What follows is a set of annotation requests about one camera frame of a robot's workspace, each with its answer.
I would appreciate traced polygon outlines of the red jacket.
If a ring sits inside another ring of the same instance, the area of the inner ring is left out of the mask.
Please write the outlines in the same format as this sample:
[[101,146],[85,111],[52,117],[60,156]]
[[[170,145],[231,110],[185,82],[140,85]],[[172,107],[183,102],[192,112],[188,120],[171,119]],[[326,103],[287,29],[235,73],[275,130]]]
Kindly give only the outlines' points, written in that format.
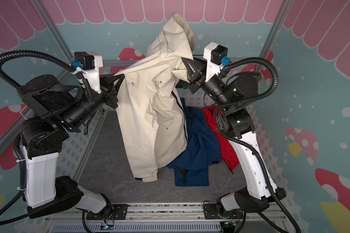
[[229,143],[229,141],[224,138],[217,130],[216,121],[214,118],[215,110],[217,106],[210,107],[210,108],[204,108],[202,111],[205,114],[205,120],[209,128],[214,132],[216,135],[220,150],[221,150],[221,158],[224,160],[224,162],[227,164],[230,172],[233,174],[233,170],[240,165],[239,159],[237,157],[237,154],[235,150],[233,149],[232,145]]

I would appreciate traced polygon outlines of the cream beige jacket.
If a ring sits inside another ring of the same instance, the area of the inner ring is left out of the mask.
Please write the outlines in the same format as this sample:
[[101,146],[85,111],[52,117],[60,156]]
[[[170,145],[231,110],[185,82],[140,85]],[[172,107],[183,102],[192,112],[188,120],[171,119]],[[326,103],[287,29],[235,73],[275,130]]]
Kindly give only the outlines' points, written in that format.
[[188,135],[176,89],[187,81],[183,59],[192,59],[195,36],[178,13],[160,30],[146,57],[120,72],[116,110],[133,177],[157,180],[157,172],[186,150]]

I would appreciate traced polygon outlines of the navy blue jacket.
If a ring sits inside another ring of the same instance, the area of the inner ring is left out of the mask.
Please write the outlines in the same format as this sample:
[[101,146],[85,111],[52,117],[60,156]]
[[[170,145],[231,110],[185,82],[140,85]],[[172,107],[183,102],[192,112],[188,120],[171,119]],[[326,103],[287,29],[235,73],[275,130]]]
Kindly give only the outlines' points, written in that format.
[[209,185],[209,166],[221,162],[221,149],[218,139],[208,126],[205,113],[186,106],[181,99],[185,112],[188,145],[167,167],[174,170],[175,186],[194,187]]

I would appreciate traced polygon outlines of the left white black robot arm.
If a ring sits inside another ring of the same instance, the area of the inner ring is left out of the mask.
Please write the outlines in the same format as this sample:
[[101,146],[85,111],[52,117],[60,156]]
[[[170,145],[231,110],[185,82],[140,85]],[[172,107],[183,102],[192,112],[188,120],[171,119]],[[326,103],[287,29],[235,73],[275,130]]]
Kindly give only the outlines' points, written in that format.
[[[31,57],[52,62],[75,75],[78,85],[64,85],[53,75],[41,75],[20,85],[2,67],[11,60]],[[101,55],[92,51],[76,52],[70,64],[49,54],[34,50],[13,50],[0,54],[0,78],[14,87],[33,112],[25,120],[13,142],[19,164],[20,186],[17,195],[0,209],[0,216],[16,201],[27,203],[26,216],[34,219],[71,208],[98,219],[113,218],[115,210],[104,194],[84,189],[70,176],[57,177],[57,160],[70,133],[88,133],[96,112],[104,105],[118,106],[118,90],[123,75],[102,75]],[[0,226],[18,218],[0,220]]]

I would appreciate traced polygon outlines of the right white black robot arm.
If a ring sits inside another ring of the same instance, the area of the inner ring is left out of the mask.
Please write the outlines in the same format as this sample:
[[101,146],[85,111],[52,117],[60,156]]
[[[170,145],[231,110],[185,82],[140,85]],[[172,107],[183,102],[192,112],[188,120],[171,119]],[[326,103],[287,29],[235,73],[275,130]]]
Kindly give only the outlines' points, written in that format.
[[[277,89],[279,74],[275,66],[260,57],[246,58],[231,63],[226,57],[212,59],[218,68],[207,79],[211,70],[206,60],[183,58],[189,77],[189,89],[196,92],[201,89],[217,104],[214,118],[216,129],[232,145],[239,159],[246,179],[246,187],[234,193],[226,194],[217,200],[216,211],[222,218],[236,213],[243,220],[249,213],[256,213],[268,221],[264,211],[275,203],[288,218],[296,232],[300,227],[290,212],[282,204],[286,197],[283,188],[278,187],[269,175],[260,153],[253,120],[246,107],[258,100],[270,96]],[[244,71],[233,76],[230,84],[222,78],[233,69],[242,65],[262,65],[271,74],[272,81],[267,91],[258,92],[258,73]]]

